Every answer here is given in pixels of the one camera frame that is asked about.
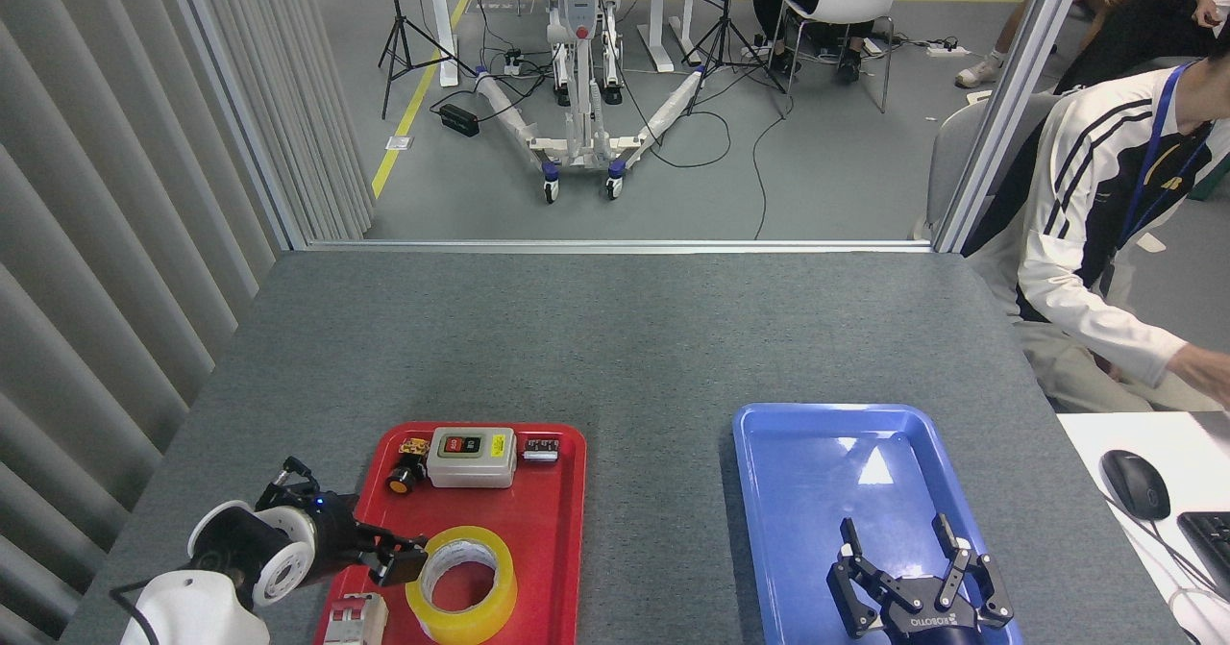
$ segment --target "gray table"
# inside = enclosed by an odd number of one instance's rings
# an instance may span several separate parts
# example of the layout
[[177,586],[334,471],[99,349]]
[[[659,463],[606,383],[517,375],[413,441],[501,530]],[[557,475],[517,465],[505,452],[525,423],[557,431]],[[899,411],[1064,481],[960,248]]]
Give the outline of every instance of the gray table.
[[[62,641],[118,641],[106,590],[180,565],[287,454],[347,492],[400,422],[524,420],[589,442],[581,644],[760,643],[753,401],[931,414],[1028,643],[1184,643],[959,257],[394,252],[274,266]],[[274,643],[310,643],[323,596],[263,609]]]

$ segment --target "blue lanyard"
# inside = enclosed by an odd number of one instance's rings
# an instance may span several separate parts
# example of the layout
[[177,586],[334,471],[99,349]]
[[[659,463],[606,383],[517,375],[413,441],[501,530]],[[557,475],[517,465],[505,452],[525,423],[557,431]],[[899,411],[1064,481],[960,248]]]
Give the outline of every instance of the blue lanyard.
[[[1143,215],[1135,217],[1137,208],[1140,206],[1140,199],[1145,193],[1145,185],[1148,183],[1145,180],[1149,177],[1149,170],[1157,162],[1157,146],[1161,145],[1161,129],[1166,124],[1166,112],[1170,111],[1170,103],[1175,97],[1175,86],[1178,85],[1180,76],[1182,76],[1183,71],[1187,70],[1187,66],[1191,65],[1192,64],[1183,64],[1182,66],[1175,68],[1170,76],[1166,76],[1166,85],[1161,90],[1161,98],[1157,102],[1157,113],[1154,114],[1153,137],[1149,139],[1149,146],[1145,150],[1145,160],[1140,166],[1140,177],[1137,181],[1137,190],[1132,193],[1132,203],[1128,206],[1128,214],[1123,219],[1123,230],[1119,233],[1119,247],[1123,247],[1123,245],[1128,242],[1128,239],[1132,239],[1133,234],[1140,231],[1145,226],[1145,220],[1149,219],[1151,212],[1154,212],[1157,204],[1166,198],[1165,193],[1160,193],[1153,206],[1150,206]],[[1183,177],[1187,169],[1191,167],[1192,162],[1196,160],[1196,154],[1199,154],[1200,146],[1204,146],[1204,142],[1208,140],[1209,133],[1212,133],[1212,129],[1204,133],[1204,138],[1200,140],[1200,144],[1196,145],[1196,149],[1192,150],[1191,155],[1187,155],[1187,161],[1183,162],[1183,167],[1178,169],[1178,172],[1173,177]]]

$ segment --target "yellow tape roll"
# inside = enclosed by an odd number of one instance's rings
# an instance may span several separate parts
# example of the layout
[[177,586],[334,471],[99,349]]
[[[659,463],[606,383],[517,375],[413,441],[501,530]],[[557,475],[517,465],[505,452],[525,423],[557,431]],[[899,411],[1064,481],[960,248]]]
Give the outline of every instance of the yellow tape roll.
[[[460,612],[445,612],[433,604],[432,593],[440,576],[470,561],[496,571],[491,592]],[[418,580],[406,585],[406,602],[423,633],[439,645],[478,645],[504,628],[517,606],[513,555],[496,532],[474,526],[445,529],[427,543],[427,563]]]

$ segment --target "patient lift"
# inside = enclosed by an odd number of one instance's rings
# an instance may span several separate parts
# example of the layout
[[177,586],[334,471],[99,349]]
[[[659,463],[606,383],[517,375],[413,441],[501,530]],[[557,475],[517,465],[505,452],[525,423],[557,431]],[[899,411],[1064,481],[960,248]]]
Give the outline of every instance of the patient lift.
[[[701,68],[663,102],[635,137],[613,138],[603,123],[603,105],[622,102],[622,42],[615,28],[616,0],[547,0],[547,41],[552,46],[556,94],[565,112],[565,138],[540,138],[506,96],[499,81],[477,66],[475,87],[542,172],[547,203],[560,194],[560,169],[606,169],[606,197],[619,198],[624,175],[675,123],[701,81]],[[601,79],[594,66],[593,41],[601,46]]]

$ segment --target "light stand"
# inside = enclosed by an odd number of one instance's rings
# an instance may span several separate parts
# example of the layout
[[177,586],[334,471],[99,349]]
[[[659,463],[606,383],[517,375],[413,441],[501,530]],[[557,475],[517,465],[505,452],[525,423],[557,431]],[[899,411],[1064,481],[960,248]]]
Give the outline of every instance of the light stand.
[[[739,42],[743,43],[743,47],[744,49],[748,50],[748,54],[755,58],[754,63],[728,62],[728,59],[726,59],[726,41],[728,32],[734,32],[734,36],[738,37]],[[691,58],[691,55],[696,53],[696,50],[699,50],[702,44],[705,44],[705,41],[708,39],[708,37],[713,38],[713,43],[710,46],[708,54],[705,59],[705,76],[713,75],[712,71],[717,70],[717,68],[721,66],[764,68],[765,74],[769,75],[769,80],[772,80],[772,84],[777,86],[777,90],[781,90],[782,94],[786,92],[786,89],[782,87],[781,82],[777,81],[777,76],[772,75],[772,71],[769,70],[768,59],[761,57],[759,50],[755,50],[754,46],[752,46],[752,43],[748,42],[748,38],[744,37],[742,32],[739,32],[738,26],[734,25],[734,20],[731,20],[731,0],[722,0],[721,17],[717,18],[717,22],[713,23],[713,27],[708,28],[708,32],[706,32],[702,37],[700,37],[699,41],[696,41],[696,44],[692,47],[692,49],[689,50],[688,54],[684,54],[685,63],[690,63],[689,59]],[[691,114],[692,107],[696,106],[696,98],[700,97],[700,90],[704,89],[705,89],[705,82],[701,81],[701,84],[696,86],[696,92],[692,95],[691,101],[688,102],[688,114]]]
[[[435,41],[435,37],[432,37],[427,32],[423,32],[422,28],[410,22],[410,18],[407,18],[405,14],[402,14],[401,11],[401,0],[392,0],[392,9],[394,14],[396,14],[392,20],[392,28],[391,31],[389,31],[389,39],[385,41],[385,48],[380,53],[379,62],[376,62],[376,66],[380,68],[381,65],[384,65],[384,59],[386,57],[389,58],[389,75],[387,79],[385,80],[385,101],[384,106],[380,108],[381,119],[384,119],[389,114],[389,90],[392,89],[392,81],[400,79],[400,76],[408,74],[408,71],[415,70],[415,68],[426,68],[434,64],[442,64],[444,62],[455,62],[456,65],[461,66],[461,69],[465,70],[467,74],[470,74],[470,76],[478,75],[474,71],[474,68],[465,65],[465,62],[461,62],[461,59],[459,59],[456,54],[453,54],[451,50],[448,50],[443,46],[440,46],[440,43]],[[430,59],[430,62],[423,62],[422,64],[415,64],[413,62],[411,62],[410,41],[406,39],[407,27],[412,28],[412,31],[417,32],[418,34],[424,37],[424,39],[434,44],[435,49],[439,49],[440,57],[438,59]]]

